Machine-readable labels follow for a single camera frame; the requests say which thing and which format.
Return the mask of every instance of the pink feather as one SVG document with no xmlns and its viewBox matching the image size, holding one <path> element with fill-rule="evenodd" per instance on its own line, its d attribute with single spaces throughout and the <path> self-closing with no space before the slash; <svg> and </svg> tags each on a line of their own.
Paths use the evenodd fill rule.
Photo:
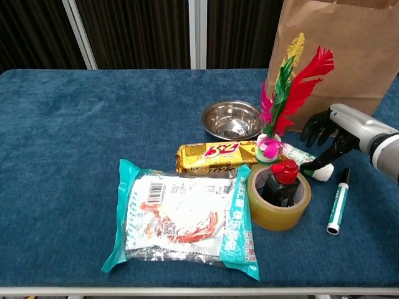
<svg viewBox="0 0 399 299">
<path fill-rule="evenodd" d="M 279 150 L 284 147 L 284 143 L 277 141 L 272 138 L 266 138 L 259 142 L 258 146 L 266 145 L 266 149 L 263 151 L 263 155 L 272 159 L 275 158 L 279 154 Z"/>
<path fill-rule="evenodd" d="M 262 108 L 261 120 L 263 120 L 265 123 L 270 123 L 272 120 L 270 109 L 273 106 L 273 101 L 274 101 L 274 93 L 272 94 L 272 100 L 271 100 L 266 94 L 265 84 L 263 81 L 262 93 L 261 93 L 261 108 Z"/>
</svg>

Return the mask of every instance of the metal bowl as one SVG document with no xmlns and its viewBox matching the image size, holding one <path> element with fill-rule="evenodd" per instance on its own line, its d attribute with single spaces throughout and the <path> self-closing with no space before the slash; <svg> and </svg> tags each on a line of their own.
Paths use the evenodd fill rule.
<svg viewBox="0 0 399 299">
<path fill-rule="evenodd" d="M 220 102 L 202 113 L 202 124 L 213 136 L 224 140 L 246 140 L 261 132 L 260 112 L 242 101 Z"/>
</svg>

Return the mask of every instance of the pink pompom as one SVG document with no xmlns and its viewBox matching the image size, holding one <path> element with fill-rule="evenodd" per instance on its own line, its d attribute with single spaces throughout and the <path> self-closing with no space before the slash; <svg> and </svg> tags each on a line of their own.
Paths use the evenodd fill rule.
<svg viewBox="0 0 399 299">
<path fill-rule="evenodd" d="M 266 149 L 263 151 L 263 155 L 267 159 L 275 158 L 279 154 L 280 149 L 284 147 L 283 142 L 277 141 L 272 138 L 261 140 L 259 142 L 259 146 L 261 145 L 266 145 Z"/>
</svg>

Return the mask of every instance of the barcode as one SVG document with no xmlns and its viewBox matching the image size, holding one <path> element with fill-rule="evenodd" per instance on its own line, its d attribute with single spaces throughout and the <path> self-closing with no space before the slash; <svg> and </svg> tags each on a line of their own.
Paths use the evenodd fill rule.
<svg viewBox="0 0 399 299">
<path fill-rule="evenodd" d="M 161 203 L 163 194 L 163 183 L 151 183 L 150 192 L 148 193 L 147 202 L 148 203 Z"/>
<path fill-rule="evenodd" d="M 228 192 L 230 192 L 230 187 L 231 187 L 231 185 L 225 186 L 225 187 L 223 188 L 223 193 L 228 193 Z"/>
</svg>

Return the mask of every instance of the table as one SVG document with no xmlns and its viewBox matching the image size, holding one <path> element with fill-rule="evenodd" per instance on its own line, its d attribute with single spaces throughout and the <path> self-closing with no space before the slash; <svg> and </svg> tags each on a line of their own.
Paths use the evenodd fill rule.
<svg viewBox="0 0 399 299">
<path fill-rule="evenodd" d="M 10 70 L 0 76 L 0 294 L 399 293 L 398 187 L 353 151 L 338 236 L 326 233 L 339 180 L 309 179 L 291 230 L 253 225 L 261 281 L 228 268 L 130 260 L 100 271 L 115 237 L 118 164 L 175 170 L 184 143 L 214 141 L 211 103 L 259 104 L 267 70 Z M 375 117 L 399 128 L 399 80 Z M 298 133 L 283 140 L 304 149 Z M 324 148 L 314 147 L 319 154 Z"/>
</svg>

